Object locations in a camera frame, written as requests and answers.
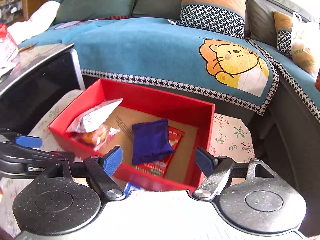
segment metal screw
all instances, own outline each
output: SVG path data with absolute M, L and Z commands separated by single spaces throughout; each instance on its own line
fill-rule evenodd
M 111 199 L 121 197 L 122 195 L 123 192 L 119 189 L 111 189 L 107 191 L 107 196 Z
M 194 194 L 198 198 L 209 198 L 209 197 L 211 197 L 211 192 L 209 190 L 206 190 L 206 189 L 197 189 L 194 192 Z

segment cardboard box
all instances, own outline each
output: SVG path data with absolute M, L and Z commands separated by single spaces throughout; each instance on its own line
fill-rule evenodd
M 196 166 L 194 150 L 197 147 L 209 149 L 213 124 L 214 105 L 139 85 L 99 79 L 79 95 L 50 124 L 49 129 L 65 150 L 86 158 L 97 155 L 89 146 L 71 139 L 67 127 L 81 113 L 105 100 L 123 98 L 123 101 L 107 119 L 106 124 L 120 127 L 110 145 L 100 150 L 103 155 L 114 145 L 121 145 L 124 151 L 123 163 L 114 177 L 131 182 L 148 190 L 186 190 L 191 192 L 203 181 L 203 174 Z M 170 163 L 164 178 L 144 173 L 131 165 L 133 135 L 131 125 L 138 122 L 166 118 L 169 125 L 183 132 L 185 136 Z

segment red and white bag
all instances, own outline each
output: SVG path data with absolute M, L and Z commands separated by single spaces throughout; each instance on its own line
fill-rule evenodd
M 0 23 L 0 68 L 11 65 L 11 61 L 18 55 L 19 48 L 7 31 L 7 26 Z

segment houndstooth trim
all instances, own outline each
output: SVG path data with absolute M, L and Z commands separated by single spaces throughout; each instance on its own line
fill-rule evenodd
M 114 81 L 119 81 L 124 83 L 165 87 L 165 88 L 170 88 L 175 90 L 191 92 L 199 95 L 204 95 L 210 98 L 215 98 L 218 100 L 226 101 L 228 103 L 232 103 L 236 106 L 247 108 L 251 111 L 258 113 L 259 115 L 264 114 L 268 104 L 270 103 L 270 100 L 272 99 L 274 93 L 276 92 L 276 89 L 279 83 L 279 76 L 276 74 L 278 77 L 277 81 L 274 78 L 274 81 L 272 82 L 272 86 L 270 91 L 268 92 L 266 100 L 263 102 L 261 106 L 258 106 L 250 102 L 247 102 L 245 100 L 242 100 L 224 93 L 220 93 L 214 90 L 210 90 L 210 89 L 206 89 L 206 88 L 202 88 L 194 85 L 184 84 L 180 82 L 169 81 L 169 80 L 160 79 L 160 78 L 108 73 L 108 72 L 96 71 L 96 70 L 90 70 L 90 69 L 82 69 L 81 73 L 83 75 L 96 77 L 96 78 L 104 78 L 104 79 L 109 79 L 109 80 L 114 80 Z
M 303 103 L 307 106 L 309 111 L 314 115 L 314 117 L 320 122 L 320 109 L 315 105 L 315 103 L 311 100 L 311 98 L 303 91 L 300 85 L 295 81 L 295 79 L 288 73 L 288 71 L 284 68 L 284 66 L 276 61 L 266 50 L 256 44 L 253 40 L 246 38 L 247 41 L 250 42 L 252 46 L 258 49 L 265 57 L 270 60 L 279 70 L 281 75 L 285 80 L 293 87 L 293 90 L 297 93 L 297 95 L 302 99 Z

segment white cloth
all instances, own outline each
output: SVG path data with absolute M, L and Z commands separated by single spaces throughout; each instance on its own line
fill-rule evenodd
M 44 3 L 28 21 L 16 22 L 9 26 L 8 32 L 17 44 L 45 32 L 57 16 L 59 6 L 60 3 L 56 1 Z

